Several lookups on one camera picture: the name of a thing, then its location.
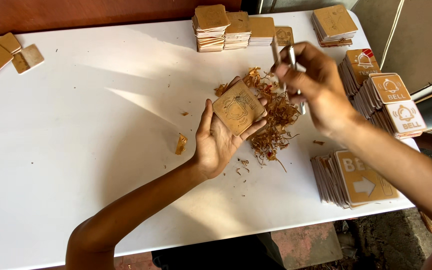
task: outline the right hand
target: right hand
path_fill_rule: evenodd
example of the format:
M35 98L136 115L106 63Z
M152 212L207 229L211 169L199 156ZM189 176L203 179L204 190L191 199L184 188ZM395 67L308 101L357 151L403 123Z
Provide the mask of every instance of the right hand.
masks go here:
M296 71L286 64L288 50L281 51L282 63L275 70L279 82L286 83L289 101L307 101L315 127L325 136L340 141L344 132L365 119L351 105L345 95L335 61L309 42L293 45L296 60L306 72Z

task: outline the white arrow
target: white arrow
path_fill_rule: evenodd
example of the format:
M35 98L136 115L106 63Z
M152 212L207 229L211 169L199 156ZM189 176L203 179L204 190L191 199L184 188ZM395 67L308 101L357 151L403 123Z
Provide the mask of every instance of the white arrow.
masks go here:
M366 192L368 193L368 197L371 195L373 190L375 189L375 183L369 181L366 177L363 176L362 181L353 182L354 191L356 192Z

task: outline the left hand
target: left hand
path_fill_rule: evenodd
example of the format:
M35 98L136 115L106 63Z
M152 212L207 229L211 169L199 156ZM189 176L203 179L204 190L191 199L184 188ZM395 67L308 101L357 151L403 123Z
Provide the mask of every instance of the left hand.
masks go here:
M240 80L239 76L235 77L227 86L228 89ZM260 98L259 101L262 105L267 103L265 98ZM207 179L215 178L223 172L243 141L264 125L266 125L266 120L259 120L249 126L239 137L236 137L213 113L213 103L207 99L206 108L201 115L201 122L196 132L196 152L191 159Z

